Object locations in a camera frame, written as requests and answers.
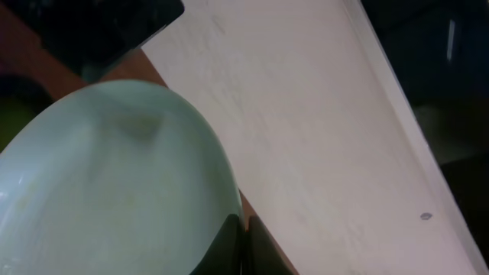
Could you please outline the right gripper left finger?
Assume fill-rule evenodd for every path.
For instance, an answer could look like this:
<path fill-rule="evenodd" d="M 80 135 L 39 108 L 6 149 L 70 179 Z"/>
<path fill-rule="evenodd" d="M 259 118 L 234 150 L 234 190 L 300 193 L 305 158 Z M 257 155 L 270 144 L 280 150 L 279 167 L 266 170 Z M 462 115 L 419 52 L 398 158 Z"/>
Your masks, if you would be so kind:
<path fill-rule="evenodd" d="M 240 275 L 243 234 L 240 217 L 228 215 L 190 275 Z"/>

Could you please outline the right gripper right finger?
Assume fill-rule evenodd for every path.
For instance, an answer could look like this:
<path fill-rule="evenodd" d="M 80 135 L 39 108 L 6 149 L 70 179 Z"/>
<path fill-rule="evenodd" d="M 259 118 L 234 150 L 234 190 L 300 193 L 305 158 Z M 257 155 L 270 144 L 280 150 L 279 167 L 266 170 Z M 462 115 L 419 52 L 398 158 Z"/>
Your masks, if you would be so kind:
<path fill-rule="evenodd" d="M 293 274 L 280 256 L 263 222 L 256 215 L 248 219 L 248 230 L 244 235 L 243 274 Z"/>

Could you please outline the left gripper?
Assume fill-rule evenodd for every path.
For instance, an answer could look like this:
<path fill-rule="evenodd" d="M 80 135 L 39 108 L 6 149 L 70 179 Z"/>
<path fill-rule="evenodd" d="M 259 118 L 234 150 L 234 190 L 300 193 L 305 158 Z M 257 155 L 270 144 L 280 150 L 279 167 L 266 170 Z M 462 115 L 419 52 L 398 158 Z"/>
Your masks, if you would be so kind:
<path fill-rule="evenodd" d="M 180 0 L 4 0 L 41 45 L 78 76 L 103 76 L 173 23 Z"/>

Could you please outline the light blue round plate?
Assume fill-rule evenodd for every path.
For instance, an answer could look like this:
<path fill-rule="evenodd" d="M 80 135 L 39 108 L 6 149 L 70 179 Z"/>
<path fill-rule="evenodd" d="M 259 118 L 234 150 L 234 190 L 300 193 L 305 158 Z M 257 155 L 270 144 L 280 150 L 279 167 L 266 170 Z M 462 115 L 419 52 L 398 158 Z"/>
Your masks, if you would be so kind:
<path fill-rule="evenodd" d="M 219 139 L 157 84 L 73 92 L 1 154 L 3 274 L 190 274 L 230 214 L 243 223 Z"/>

